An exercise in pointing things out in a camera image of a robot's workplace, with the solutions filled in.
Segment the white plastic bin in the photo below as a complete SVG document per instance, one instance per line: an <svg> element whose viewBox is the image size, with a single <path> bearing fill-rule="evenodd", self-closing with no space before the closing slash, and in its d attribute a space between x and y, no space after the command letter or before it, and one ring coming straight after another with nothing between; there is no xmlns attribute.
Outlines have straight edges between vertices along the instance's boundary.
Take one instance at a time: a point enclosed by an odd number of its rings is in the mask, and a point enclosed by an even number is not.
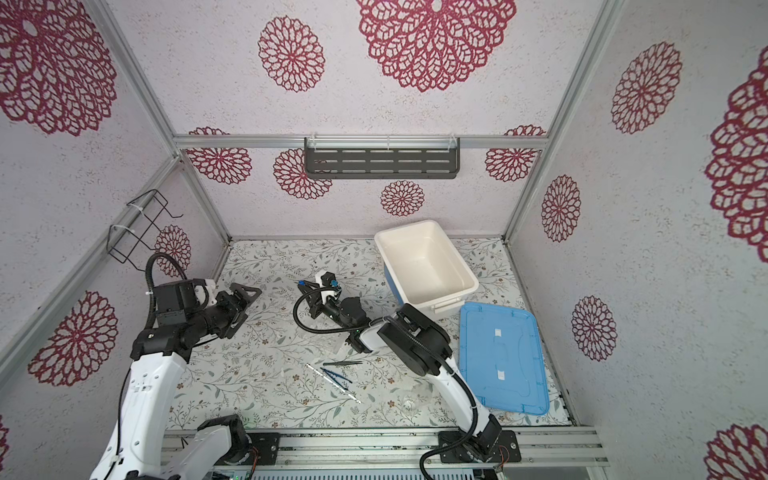
<svg viewBox="0 0 768 480"><path fill-rule="evenodd" d="M433 220L375 234L385 279L398 304L432 320L460 312L479 281L442 227Z"/></svg>

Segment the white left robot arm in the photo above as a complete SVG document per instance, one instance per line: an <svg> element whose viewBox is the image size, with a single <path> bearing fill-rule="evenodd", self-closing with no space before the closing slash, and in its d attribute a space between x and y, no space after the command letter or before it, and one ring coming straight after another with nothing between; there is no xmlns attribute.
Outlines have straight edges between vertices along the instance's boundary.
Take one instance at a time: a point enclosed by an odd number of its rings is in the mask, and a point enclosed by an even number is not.
<svg viewBox="0 0 768 480"><path fill-rule="evenodd" d="M202 479L218 463L248 459L252 442L235 414L203 422L169 463L162 445L177 384L202 338L231 339L259 298L257 287L188 279L154 286L151 326L133 343L119 416L94 479Z"/></svg>

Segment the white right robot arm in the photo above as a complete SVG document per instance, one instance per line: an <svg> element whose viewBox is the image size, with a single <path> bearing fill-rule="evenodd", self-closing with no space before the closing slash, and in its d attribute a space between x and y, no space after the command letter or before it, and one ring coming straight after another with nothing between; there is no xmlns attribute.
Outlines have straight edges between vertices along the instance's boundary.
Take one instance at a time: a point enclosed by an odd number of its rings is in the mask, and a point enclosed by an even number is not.
<svg viewBox="0 0 768 480"><path fill-rule="evenodd" d="M449 406L458 431L423 453L419 467L440 456L460 462L518 462L520 447L503 433L498 419L471 391L459 371L448 333L411 304L394 314L371 319L359 298L340 297L333 286L300 284L302 295L292 310L293 320L312 334L345 334L357 353L390 350L415 375L426 379Z"/></svg>

